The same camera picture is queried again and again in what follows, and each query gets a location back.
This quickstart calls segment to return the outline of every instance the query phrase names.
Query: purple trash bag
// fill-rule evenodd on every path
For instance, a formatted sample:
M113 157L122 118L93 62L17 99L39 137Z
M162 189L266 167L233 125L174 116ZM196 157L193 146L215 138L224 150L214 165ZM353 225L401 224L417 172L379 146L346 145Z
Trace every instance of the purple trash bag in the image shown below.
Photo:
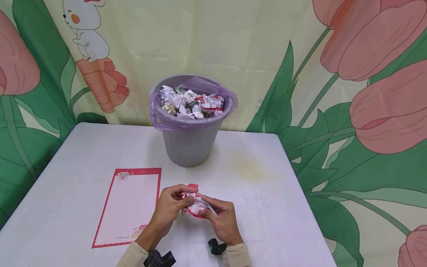
M204 128L223 121L237 109L237 95L228 90L221 83L209 82L203 78L194 76L188 81L179 85L181 89L192 90L197 94L216 94L224 98L223 112L215 117L204 119L178 118L161 108L160 89L154 90L150 94L150 117L154 127L159 131L188 131L196 128Z

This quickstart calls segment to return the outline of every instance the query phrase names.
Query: hand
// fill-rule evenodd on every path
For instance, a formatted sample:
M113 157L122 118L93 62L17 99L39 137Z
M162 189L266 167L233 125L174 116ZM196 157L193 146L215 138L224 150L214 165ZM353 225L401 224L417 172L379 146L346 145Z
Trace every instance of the hand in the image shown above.
M236 212L234 204L215 198L198 194L204 201L209 203L218 215L215 215L209 209L200 211L199 215L211 221L216 236L227 246L234 246L243 243L242 236L237 226Z
M160 240L169 233L178 213L194 204L194 197L182 199L183 192L197 193L198 190L185 185L175 185L162 190L150 223L135 241L147 252L154 250Z

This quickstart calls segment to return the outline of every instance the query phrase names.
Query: wrist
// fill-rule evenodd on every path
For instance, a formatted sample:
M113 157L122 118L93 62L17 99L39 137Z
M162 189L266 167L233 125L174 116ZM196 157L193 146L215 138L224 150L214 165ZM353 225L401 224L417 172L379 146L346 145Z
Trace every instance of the wrist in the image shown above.
M148 224L135 242L145 251L152 252L162 239L158 233L155 226Z
M237 235L236 237L234 237L234 238L231 238L230 240L228 240L227 242L225 242L225 244L227 245L227 246L235 246L235 245L238 245L238 244L242 244L242 243L244 243L243 242L243 238L242 238L242 236L239 234L239 235Z

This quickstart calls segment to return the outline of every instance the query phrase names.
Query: white rabbit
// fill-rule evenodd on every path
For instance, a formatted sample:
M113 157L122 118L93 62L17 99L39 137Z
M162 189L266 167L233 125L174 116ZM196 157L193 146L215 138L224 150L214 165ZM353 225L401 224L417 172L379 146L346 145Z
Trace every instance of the white rabbit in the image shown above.
M105 0L63 0L65 22L71 27L77 38L73 42L78 44L83 59L94 62L105 59L110 53L105 39L96 32L101 26L101 17L98 6L104 6Z

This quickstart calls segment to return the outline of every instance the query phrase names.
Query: beige sleeve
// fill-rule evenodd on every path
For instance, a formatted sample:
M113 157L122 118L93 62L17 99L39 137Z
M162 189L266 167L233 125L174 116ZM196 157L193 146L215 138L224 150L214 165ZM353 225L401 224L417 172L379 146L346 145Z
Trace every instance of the beige sleeve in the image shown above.
M144 267L144 261L148 258L148 252L137 243L132 242L120 258L116 267Z
M225 267L251 267L248 246L244 243L228 246L222 255Z

